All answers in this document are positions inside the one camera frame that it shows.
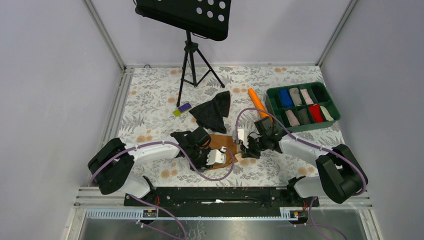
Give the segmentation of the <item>brown boxer underwear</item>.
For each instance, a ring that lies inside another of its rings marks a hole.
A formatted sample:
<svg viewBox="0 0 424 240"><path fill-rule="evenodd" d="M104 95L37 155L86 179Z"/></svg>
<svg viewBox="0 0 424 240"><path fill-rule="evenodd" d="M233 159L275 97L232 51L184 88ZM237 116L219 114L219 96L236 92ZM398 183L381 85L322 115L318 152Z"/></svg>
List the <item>brown boxer underwear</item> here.
<svg viewBox="0 0 424 240"><path fill-rule="evenodd" d="M209 147L212 150L220 150L222 147L226 147L230 149L233 153L235 160L235 164L239 164L241 166L247 166L250 161L247 158L242 157L242 151L240 145L236 145L233 141L233 138L229 135L220 135L220 134L210 134L211 142Z"/></svg>

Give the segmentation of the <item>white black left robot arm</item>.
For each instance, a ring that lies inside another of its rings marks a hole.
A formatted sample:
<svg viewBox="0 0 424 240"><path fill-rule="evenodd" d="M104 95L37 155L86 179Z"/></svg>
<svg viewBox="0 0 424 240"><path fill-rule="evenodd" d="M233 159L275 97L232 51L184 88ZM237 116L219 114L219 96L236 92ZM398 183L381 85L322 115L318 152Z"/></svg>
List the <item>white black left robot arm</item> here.
<svg viewBox="0 0 424 240"><path fill-rule="evenodd" d="M164 140L125 144L120 138L109 140L88 162L90 184L103 195L122 192L133 195L144 206L152 204L155 192L144 177L132 174L134 167L163 159L187 157L192 169L203 172L215 164L226 163L226 155L211 149L211 136L202 128L173 132Z"/></svg>

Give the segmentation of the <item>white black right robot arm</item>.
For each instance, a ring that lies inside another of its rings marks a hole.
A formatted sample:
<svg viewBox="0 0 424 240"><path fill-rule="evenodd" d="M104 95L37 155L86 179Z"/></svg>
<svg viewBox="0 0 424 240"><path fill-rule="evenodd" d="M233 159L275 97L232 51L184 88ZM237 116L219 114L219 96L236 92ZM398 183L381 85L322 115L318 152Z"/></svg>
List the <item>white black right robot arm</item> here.
<svg viewBox="0 0 424 240"><path fill-rule="evenodd" d="M348 146L318 145L287 129L279 130L268 117L254 124L257 137L241 128L233 133L243 158L258 159L263 151L270 150L303 160L318 171L316 177L295 177L289 181L286 198L291 205L299 206L309 197L328 197L342 204L366 190L368 178Z"/></svg>

